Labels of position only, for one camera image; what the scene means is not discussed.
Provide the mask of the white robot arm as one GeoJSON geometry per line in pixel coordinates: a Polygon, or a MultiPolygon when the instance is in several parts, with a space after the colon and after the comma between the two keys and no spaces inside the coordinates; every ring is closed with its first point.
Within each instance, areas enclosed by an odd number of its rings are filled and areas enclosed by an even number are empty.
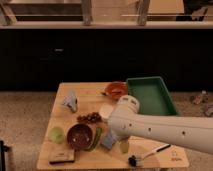
{"type": "Polygon", "coordinates": [[[122,96],[108,118],[118,139],[136,136],[213,155],[213,118],[139,114],[139,101],[122,96]]]}

